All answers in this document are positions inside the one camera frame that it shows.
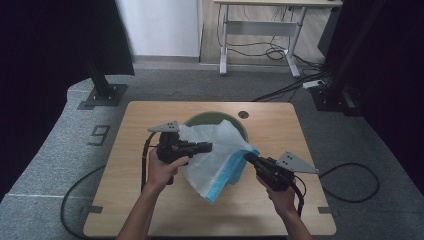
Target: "hand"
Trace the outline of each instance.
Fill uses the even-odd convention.
[[[294,207],[295,192],[293,188],[289,187],[286,191],[275,192],[259,176],[256,175],[256,179],[266,187],[268,196],[274,203],[275,211],[281,218],[296,213],[296,208]]]
[[[178,168],[186,164],[188,159],[188,157],[182,157],[171,164],[166,164],[159,160],[156,148],[154,148],[149,152],[149,172],[146,184],[161,192],[165,189],[171,176],[175,176]]]

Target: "desk leg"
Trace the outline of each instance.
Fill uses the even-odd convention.
[[[297,21],[297,26],[294,32],[294,40],[293,43],[289,46],[289,50],[285,50],[284,53],[286,54],[287,62],[290,66],[290,70],[292,71],[294,78],[299,78],[299,70],[297,69],[296,63],[293,58],[294,48],[296,47],[297,40],[299,39],[300,30],[303,26],[303,20],[305,19],[306,15],[306,7],[302,7],[302,11],[300,12],[300,18]]]
[[[226,5],[224,23],[222,24],[222,47],[221,47],[221,61],[219,64],[219,73],[221,75],[227,74],[227,23],[228,23],[228,9],[229,5]]]

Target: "person's right arm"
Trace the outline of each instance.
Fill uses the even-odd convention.
[[[268,196],[274,203],[275,211],[286,226],[290,240],[313,239],[294,207],[294,190],[289,187],[286,191],[275,192],[260,177],[256,176],[256,178],[266,187]]]

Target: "black backdrop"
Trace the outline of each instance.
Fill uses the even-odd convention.
[[[345,0],[326,63],[332,84],[359,89],[362,115],[424,194],[423,9],[415,0]],[[349,52],[371,14],[369,31]]]
[[[134,75],[114,0],[2,1],[0,6],[1,199],[60,117],[67,89],[104,74]]]

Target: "tabletop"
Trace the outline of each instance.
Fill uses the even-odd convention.
[[[116,236],[136,202],[141,188],[141,154],[150,135],[148,127],[177,120],[183,124],[195,114],[219,111],[237,118],[248,133],[249,143],[262,157],[278,159],[289,150],[313,165],[296,112],[290,103],[253,102],[131,102],[122,120],[93,206],[87,236]],[[239,117],[245,111],[248,117]],[[158,135],[151,145],[158,142]],[[247,164],[235,185],[227,185],[210,205],[187,182],[183,174],[161,193],[153,215],[151,236],[269,236],[287,235],[265,188]],[[320,213],[328,203],[315,174],[296,174],[307,186],[302,220],[313,235],[332,235],[336,226],[331,214]]]
[[[214,0],[223,5],[293,6],[293,7],[341,7],[341,0]]]

